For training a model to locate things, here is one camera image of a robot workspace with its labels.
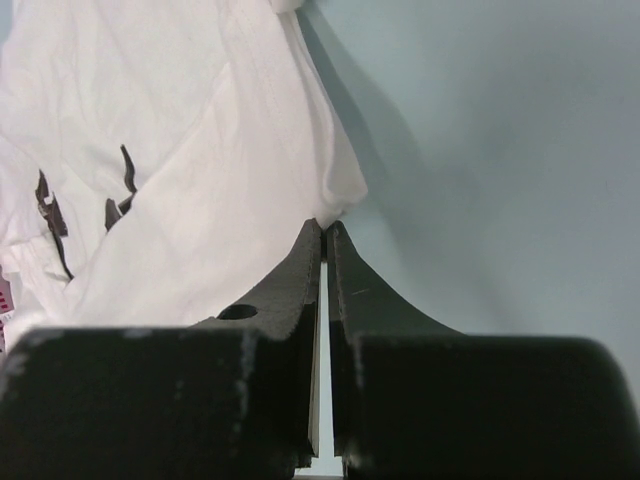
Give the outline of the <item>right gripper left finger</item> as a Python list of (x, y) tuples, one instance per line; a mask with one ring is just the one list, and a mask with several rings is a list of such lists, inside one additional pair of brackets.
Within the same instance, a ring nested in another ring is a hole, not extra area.
[(38, 329), (1, 366), (5, 479), (289, 479), (318, 450), (321, 230), (187, 328)]

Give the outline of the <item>white printed t shirt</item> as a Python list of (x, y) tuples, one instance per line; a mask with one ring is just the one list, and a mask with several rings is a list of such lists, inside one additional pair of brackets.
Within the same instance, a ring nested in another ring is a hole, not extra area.
[(36, 328), (188, 326), (366, 182), (295, 1), (16, 1), (1, 267)]

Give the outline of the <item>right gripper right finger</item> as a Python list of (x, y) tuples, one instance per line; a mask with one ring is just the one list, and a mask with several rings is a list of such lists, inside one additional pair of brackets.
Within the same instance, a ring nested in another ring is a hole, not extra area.
[(456, 331), (326, 233), (334, 450), (349, 479), (635, 479), (623, 373), (577, 337)]

